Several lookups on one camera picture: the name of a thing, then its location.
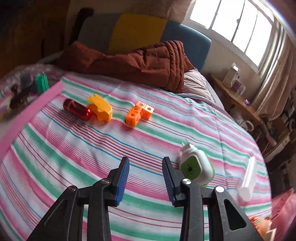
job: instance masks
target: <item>red capsule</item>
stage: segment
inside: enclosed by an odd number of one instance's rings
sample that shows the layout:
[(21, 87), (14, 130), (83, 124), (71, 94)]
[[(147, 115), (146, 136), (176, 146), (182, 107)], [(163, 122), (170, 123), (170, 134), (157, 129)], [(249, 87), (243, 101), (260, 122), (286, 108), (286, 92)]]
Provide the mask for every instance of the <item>red capsule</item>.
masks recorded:
[(74, 100), (66, 99), (63, 103), (64, 110), (71, 113), (72, 115), (82, 119), (89, 120), (91, 118), (91, 110)]

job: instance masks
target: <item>orange linking cube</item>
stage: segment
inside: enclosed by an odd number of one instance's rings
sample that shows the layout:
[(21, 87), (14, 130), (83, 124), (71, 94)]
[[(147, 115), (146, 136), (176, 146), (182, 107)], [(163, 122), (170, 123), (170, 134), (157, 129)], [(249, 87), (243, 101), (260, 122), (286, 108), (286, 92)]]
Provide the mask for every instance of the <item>orange linking cube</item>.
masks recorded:
[(154, 108), (138, 101), (126, 115), (126, 123), (131, 126), (136, 126), (142, 117), (149, 119), (153, 111)]

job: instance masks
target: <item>window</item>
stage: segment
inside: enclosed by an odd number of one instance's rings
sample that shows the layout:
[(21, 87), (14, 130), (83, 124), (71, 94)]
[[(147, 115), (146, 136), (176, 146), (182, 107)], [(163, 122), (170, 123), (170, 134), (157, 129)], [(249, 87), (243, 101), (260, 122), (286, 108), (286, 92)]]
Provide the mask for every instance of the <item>window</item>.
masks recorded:
[(196, 0), (190, 12), (185, 25), (207, 36), (223, 36), (221, 42), (231, 50), (236, 46), (235, 52), (241, 51), (240, 55), (247, 56), (258, 68), (274, 23), (273, 14), (260, 0)]

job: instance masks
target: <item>white cylinder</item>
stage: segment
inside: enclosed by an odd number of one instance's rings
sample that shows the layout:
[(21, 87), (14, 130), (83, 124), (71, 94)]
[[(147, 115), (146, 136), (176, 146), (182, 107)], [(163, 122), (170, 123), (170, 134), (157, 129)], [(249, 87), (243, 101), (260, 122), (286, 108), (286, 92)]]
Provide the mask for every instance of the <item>white cylinder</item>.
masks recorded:
[(249, 202), (252, 199), (253, 190), (256, 183), (257, 162), (254, 156), (250, 157), (246, 174), (244, 176), (242, 186), (239, 190), (241, 198)]

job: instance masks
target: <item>folded blanket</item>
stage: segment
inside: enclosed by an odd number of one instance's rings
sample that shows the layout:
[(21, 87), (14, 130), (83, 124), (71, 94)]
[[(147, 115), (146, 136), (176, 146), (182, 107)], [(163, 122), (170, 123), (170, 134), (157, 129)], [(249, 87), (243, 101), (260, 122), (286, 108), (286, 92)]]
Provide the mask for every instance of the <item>folded blanket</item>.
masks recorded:
[(180, 41), (165, 41), (114, 56), (74, 42), (57, 59), (58, 67), (88, 74), (101, 74), (125, 81), (152, 85), (182, 93), (184, 72), (193, 65)]

